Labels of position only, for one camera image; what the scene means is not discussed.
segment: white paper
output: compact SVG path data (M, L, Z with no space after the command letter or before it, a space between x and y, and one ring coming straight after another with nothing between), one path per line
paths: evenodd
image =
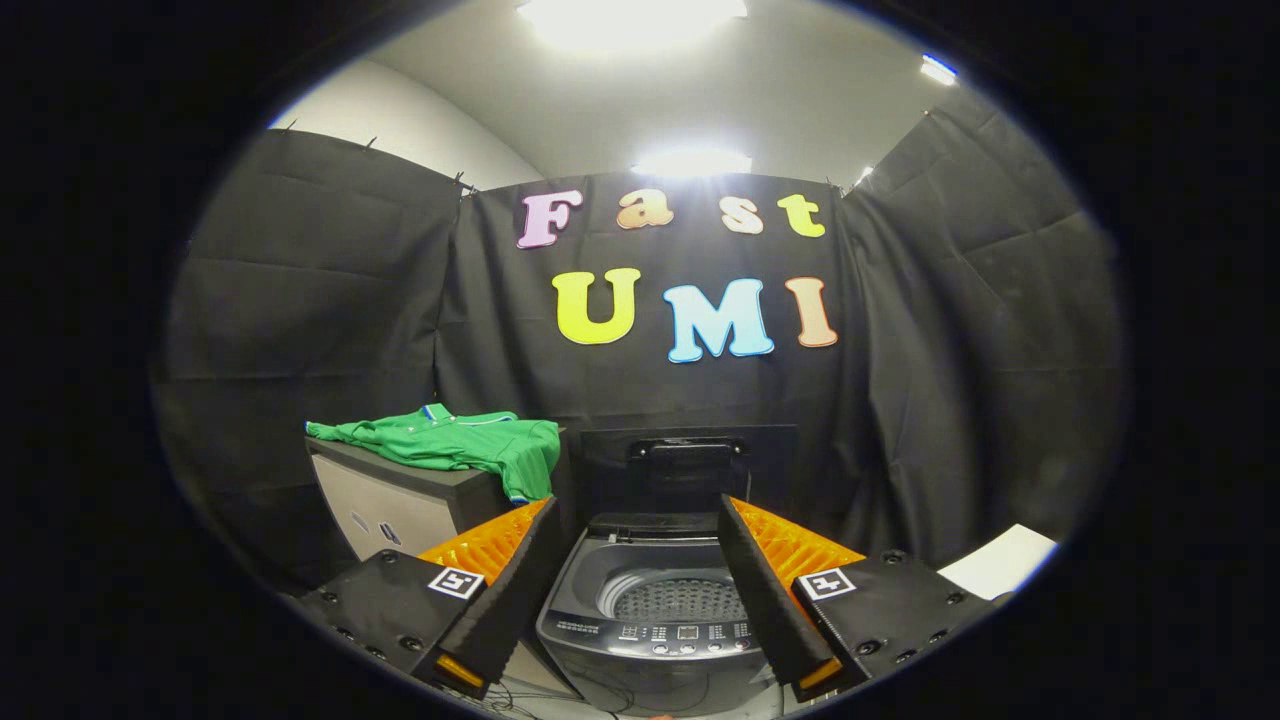
M1055 547L1057 543L1047 537L1014 525L938 574L978 597L993 600L1021 587Z

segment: green shirt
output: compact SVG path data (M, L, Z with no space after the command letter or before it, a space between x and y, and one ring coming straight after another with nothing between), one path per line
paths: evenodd
M402 465L500 475L516 505L552 493L552 468L559 460L556 423L521 420L515 413L457 416L435 404L408 415L342 425L307 423L306 429L314 438L364 447Z

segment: orange gripper pad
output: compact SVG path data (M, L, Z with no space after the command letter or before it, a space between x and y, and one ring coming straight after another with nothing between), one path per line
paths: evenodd
M800 607L805 618L809 615L804 612L795 592L791 591L791 583L796 578L849 565L867 557L773 512L760 510L735 497L730 497L730 501L751 532L751 538L760 547L764 559L768 560L769 569L777 575L778 582L791 596L791 602Z
M548 498L530 502L493 520L476 525L461 536L445 541L419 555L419 560L479 573L492 587L507 562L516 553L534 518L547 505Z

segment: blue letter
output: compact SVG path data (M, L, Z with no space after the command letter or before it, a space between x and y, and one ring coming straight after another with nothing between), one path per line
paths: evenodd
M691 284L662 293L662 299L671 302L671 313L676 319L676 347L671 348L667 359L672 363L692 363L703 356L703 348L694 342L694 331L698 331L707 350L719 357L730 328L733 329L730 354L742 357L773 352L773 341L764 334L764 319L760 318L763 287L764 283L758 279L736 279L724 288L719 309L712 307L703 291Z

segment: washing machine control panel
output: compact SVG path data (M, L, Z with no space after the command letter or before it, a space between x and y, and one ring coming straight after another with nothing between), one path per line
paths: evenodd
M745 620L626 623L550 610L543 634L580 647L650 659L701 659L759 650Z

